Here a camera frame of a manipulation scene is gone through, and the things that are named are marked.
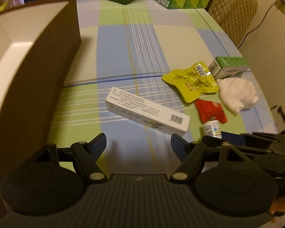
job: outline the electrical outlet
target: electrical outlet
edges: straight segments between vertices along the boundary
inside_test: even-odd
[[[275,5],[282,13],[285,12],[285,0],[277,0]]]

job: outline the white box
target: white box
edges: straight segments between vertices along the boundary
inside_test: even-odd
[[[190,116],[112,87],[107,98],[108,111],[167,134],[186,133]]]

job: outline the red packet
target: red packet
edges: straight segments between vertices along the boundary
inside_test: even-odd
[[[220,103],[197,99],[194,101],[202,123],[219,120],[226,123],[227,118]]]

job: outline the white cotton pad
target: white cotton pad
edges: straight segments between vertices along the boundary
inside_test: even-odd
[[[242,109],[253,107],[257,101],[256,90],[251,83],[244,78],[226,78],[216,80],[220,88],[222,103],[234,114]]]

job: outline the table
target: table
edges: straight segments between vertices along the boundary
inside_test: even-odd
[[[184,104],[161,80],[175,68],[185,69],[216,56],[241,56],[204,9],[167,10],[153,0],[121,5],[106,0],[78,0],[82,45],[71,66],[53,116],[48,141],[67,147],[90,141],[104,132],[107,148],[97,161],[106,173],[168,176],[180,161],[170,135],[108,112],[105,97],[111,87],[145,97],[191,116],[187,141],[199,140],[201,122],[195,105]],[[234,116],[224,108],[223,131],[276,133],[266,100],[250,70],[259,102]],[[220,102],[218,94],[202,99]]]

